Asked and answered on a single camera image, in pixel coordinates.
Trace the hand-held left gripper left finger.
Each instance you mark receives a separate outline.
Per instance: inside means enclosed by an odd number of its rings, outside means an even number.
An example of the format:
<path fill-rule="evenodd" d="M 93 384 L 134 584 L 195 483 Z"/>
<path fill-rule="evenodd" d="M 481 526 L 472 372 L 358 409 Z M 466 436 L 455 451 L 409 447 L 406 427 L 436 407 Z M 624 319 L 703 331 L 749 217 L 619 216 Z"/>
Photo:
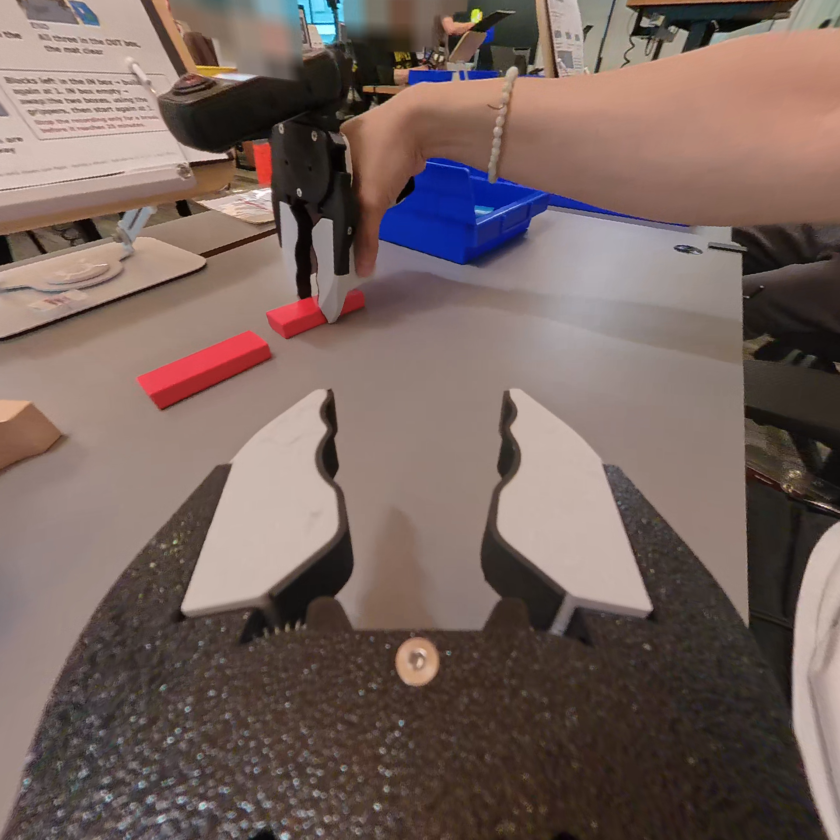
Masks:
<path fill-rule="evenodd" d="M 209 616 L 268 607 L 301 621 L 335 596 L 354 558 L 342 489 L 333 392 L 317 389 L 236 454 L 186 587 L 181 611 Z"/>

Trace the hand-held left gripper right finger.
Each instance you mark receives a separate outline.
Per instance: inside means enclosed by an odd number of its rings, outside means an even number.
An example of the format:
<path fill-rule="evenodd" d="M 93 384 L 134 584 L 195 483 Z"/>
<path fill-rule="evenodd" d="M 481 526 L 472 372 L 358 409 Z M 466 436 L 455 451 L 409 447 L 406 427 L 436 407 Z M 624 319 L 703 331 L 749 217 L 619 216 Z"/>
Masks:
<path fill-rule="evenodd" d="M 578 613 L 645 620 L 654 612 L 601 457 L 525 391 L 504 392 L 498 483 L 480 566 L 530 627 L 565 635 Z"/>

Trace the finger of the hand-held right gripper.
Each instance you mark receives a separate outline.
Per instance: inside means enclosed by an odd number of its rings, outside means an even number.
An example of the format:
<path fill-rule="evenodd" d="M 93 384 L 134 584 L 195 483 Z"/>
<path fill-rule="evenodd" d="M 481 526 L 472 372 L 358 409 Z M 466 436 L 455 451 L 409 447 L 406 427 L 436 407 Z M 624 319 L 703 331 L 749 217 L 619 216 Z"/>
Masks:
<path fill-rule="evenodd" d="M 333 265 L 333 221 L 321 218 L 312 229 L 312 251 L 317 262 L 314 270 L 317 303 L 327 322 L 335 323 L 350 293 L 359 286 L 353 247 L 350 247 L 350 272 L 340 276 Z"/>
<path fill-rule="evenodd" d="M 278 233 L 287 285 L 296 293 L 297 299 L 315 298 L 317 296 L 317 257 L 313 248 L 312 232 L 304 234 L 304 244 L 308 245 L 308 256 L 303 260 L 303 274 L 299 279 L 297 251 L 301 249 L 298 247 L 298 221 L 288 204 L 279 203 L 278 209 Z"/>

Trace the red rectangular block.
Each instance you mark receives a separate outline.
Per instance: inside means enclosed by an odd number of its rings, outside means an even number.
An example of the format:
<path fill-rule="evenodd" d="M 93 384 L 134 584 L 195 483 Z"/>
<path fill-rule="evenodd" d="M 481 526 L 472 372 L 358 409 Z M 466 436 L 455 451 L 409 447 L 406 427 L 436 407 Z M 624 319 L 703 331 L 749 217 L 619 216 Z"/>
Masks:
<path fill-rule="evenodd" d="M 270 358 L 268 342 L 246 331 L 141 374 L 136 382 L 152 403 L 163 410 Z"/>
<path fill-rule="evenodd" d="M 351 290 L 345 298 L 340 317 L 363 309 L 364 293 Z M 288 340 L 328 323 L 316 297 L 300 299 L 266 312 L 266 319 L 273 331 Z"/>

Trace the blue plastic bin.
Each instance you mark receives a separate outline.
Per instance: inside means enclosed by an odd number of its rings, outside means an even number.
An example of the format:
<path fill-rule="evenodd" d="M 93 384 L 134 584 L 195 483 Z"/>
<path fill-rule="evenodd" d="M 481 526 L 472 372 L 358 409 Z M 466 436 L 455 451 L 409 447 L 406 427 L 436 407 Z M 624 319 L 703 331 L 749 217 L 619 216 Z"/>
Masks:
<path fill-rule="evenodd" d="M 473 263 L 525 235 L 550 197 L 445 159 L 428 161 L 414 189 L 391 207 L 380 240 L 458 265 Z"/>
<path fill-rule="evenodd" d="M 432 70 L 410 69 L 406 89 L 422 83 L 446 83 L 450 81 L 478 81 L 502 78 L 507 72 L 501 70 Z"/>

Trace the person's right forearm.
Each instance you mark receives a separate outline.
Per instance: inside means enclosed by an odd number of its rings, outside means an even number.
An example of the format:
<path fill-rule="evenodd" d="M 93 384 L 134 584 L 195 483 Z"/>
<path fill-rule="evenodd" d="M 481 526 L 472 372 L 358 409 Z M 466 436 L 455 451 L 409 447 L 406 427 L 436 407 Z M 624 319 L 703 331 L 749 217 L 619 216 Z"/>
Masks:
<path fill-rule="evenodd" d="M 520 80 L 497 173 L 663 222 L 836 223 L 838 81 L 838 30 L 828 28 Z"/>

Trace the person's right hand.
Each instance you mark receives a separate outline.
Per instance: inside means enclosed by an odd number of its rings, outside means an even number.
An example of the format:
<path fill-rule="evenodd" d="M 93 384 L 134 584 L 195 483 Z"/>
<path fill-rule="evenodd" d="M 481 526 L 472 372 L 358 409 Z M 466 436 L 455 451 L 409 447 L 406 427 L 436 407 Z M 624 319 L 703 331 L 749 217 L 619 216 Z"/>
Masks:
<path fill-rule="evenodd" d="M 500 78 L 422 83 L 344 124 L 360 208 L 353 245 L 360 277 L 375 268 L 385 212 L 429 159 L 465 163 L 494 179 L 513 172 L 509 92 Z"/>

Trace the papers in plastic sleeve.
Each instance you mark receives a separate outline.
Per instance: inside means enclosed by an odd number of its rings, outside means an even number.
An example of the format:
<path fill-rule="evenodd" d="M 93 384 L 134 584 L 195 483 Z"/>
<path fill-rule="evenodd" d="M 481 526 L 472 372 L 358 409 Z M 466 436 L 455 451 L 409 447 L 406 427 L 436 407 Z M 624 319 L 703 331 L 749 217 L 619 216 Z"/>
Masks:
<path fill-rule="evenodd" d="M 203 199 L 197 203 L 205 209 L 251 225 L 265 225 L 275 221 L 271 190 L 270 187 L 264 185 L 244 192 Z"/>

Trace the instruction sign board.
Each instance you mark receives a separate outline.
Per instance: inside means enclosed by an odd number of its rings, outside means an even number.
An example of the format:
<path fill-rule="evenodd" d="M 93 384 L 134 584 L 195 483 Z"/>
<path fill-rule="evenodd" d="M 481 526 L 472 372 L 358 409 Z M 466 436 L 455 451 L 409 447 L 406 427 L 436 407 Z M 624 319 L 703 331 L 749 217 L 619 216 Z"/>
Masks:
<path fill-rule="evenodd" d="M 156 96 L 195 70 L 165 2 L 2 1 L 2 234 L 228 184 L 230 153 L 161 118 Z"/>

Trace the wooden arch block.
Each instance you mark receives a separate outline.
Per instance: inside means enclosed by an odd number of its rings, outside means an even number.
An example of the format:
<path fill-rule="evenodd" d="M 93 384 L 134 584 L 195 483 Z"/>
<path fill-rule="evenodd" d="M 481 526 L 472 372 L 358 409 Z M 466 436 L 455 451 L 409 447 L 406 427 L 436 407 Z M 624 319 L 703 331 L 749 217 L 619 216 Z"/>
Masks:
<path fill-rule="evenodd" d="M 1 400 L 1 470 L 44 454 L 62 432 L 35 404 Z"/>

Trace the white garment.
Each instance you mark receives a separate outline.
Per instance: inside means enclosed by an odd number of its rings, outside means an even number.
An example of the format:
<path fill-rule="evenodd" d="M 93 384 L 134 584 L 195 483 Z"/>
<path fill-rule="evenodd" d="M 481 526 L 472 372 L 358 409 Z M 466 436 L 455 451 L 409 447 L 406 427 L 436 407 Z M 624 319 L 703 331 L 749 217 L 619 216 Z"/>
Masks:
<path fill-rule="evenodd" d="M 839 838 L 839 525 L 817 541 L 794 614 L 792 722 L 826 835 Z"/>

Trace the dark clothing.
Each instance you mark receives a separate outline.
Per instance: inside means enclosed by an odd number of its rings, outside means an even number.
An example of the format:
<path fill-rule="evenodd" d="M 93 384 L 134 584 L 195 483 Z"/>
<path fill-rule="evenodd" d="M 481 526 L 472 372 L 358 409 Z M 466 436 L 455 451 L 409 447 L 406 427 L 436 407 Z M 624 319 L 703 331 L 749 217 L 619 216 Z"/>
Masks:
<path fill-rule="evenodd" d="M 749 626 L 791 701 L 797 602 L 812 550 L 838 524 L 838 226 L 735 228 L 745 248 L 745 415 L 786 433 L 804 476 L 748 468 Z"/>

